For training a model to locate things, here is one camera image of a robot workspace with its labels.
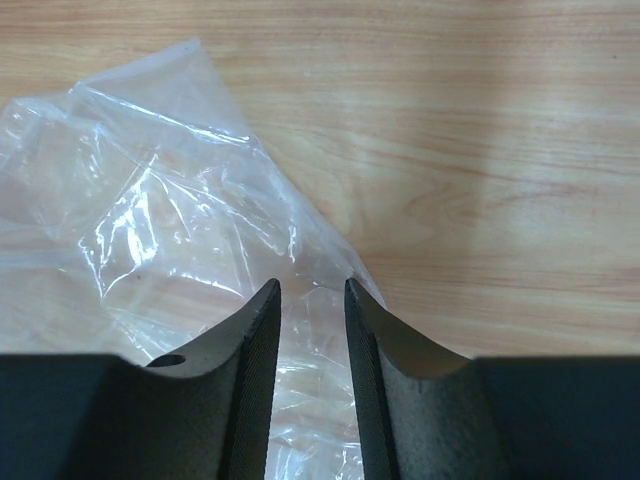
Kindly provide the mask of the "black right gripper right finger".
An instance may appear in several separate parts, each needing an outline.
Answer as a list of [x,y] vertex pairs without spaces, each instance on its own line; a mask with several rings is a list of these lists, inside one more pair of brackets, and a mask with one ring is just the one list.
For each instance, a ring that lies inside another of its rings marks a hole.
[[635,479],[635,356],[459,355],[345,285],[368,479]]

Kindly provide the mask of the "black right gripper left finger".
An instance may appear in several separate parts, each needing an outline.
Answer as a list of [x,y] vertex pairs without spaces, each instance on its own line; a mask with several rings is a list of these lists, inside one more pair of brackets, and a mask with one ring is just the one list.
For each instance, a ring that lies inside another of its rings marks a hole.
[[5,479],[260,479],[281,286],[145,366],[108,354],[3,355]]

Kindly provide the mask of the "blue zip top bag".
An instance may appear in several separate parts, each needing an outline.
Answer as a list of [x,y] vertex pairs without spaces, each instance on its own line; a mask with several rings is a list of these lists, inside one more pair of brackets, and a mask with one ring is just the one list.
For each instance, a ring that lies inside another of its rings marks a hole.
[[198,40],[1,111],[2,351],[147,364],[275,278],[270,479],[363,475],[344,318],[352,277],[373,286]]

